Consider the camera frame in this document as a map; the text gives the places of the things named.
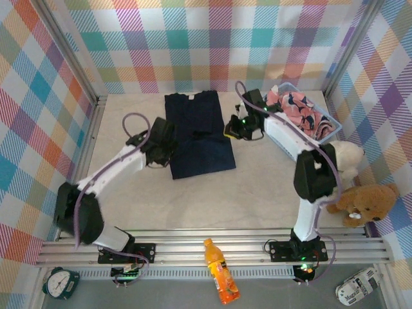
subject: orange juice bottle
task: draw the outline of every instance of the orange juice bottle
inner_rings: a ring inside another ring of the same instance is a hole
[[[227,268],[225,257],[221,250],[213,245],[209,238],[203,244],[205,245],[205,261],[212,273],[212,277],[222,304],[229,304],[240,297],[238,287],[236,286],[229,269]]]

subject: pink clothing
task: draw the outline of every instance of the pink clothing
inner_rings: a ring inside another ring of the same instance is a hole
[[[306,99],[304,93],[284,92],[279,95],[271,90],[266,104],[280,105],[290,121],[314,140],[321,140],[335,130],[328,117],[316,111],[314,104]]]

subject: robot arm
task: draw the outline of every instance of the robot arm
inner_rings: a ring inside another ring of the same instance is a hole
[[[54,222],[64,232],[74,235],[74,208],[80,192],[84,195],[79,208],[80,241],[117,252],[133,253],[135,239],[125,231],[103,220],[100,205],[121,183],[145,166],[156,162],[163,166],[177,148],[174,125],[157,118],[147,142],[137,150],[147,132],[132,136],[120,152],[91,176],[72,185],[65,182],[57,193]]]
[[[300,197],[299,213],[291,231],[288,243],[274,243],[275,251],[283,252],[283,261],[306,259],[313,251],[326,253],[323,241],[316,231],[319,207],[333,193],[337,180],[330,163],[336,167],[335,149],[332,145],[320,145],[319,142],[303,135],[283,113],[279,106],[267,106],[258,89],[248,91],[242,97],[257,109],[241,103],[236,106],[238,115],[232,115],[225,127],[225,136],[252,140],[252,133],[264,131],[279,147],[286,151],[296,162],[294,187]],[[276,114],[271,117],[269,111]],[[322,151],[330,163],[322,156]],[[327,260],[323,254],[319,258]]]

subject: toy car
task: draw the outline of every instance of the toy car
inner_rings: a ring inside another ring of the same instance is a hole
[[[339,285],[336,297],[345,306],[351,306],[379,287],[381,274],[373,267],[363,269]]]

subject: teddy bear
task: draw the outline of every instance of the teddy bear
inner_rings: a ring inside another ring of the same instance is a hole
[[[352,142],[334,140],[330,144],[335,148],[336,165],[341,177],[342,188],[348,189],[351,187],[351,181],[358,176],[357,167],[362,161],[365,151]]]
[[[344,191],[336,204],[327,206],[330,214],[347,211],[345,227],[358,227],[371,221],[380,221],[394,206],[399,191],[394,183],[387,185],[362,185]]]

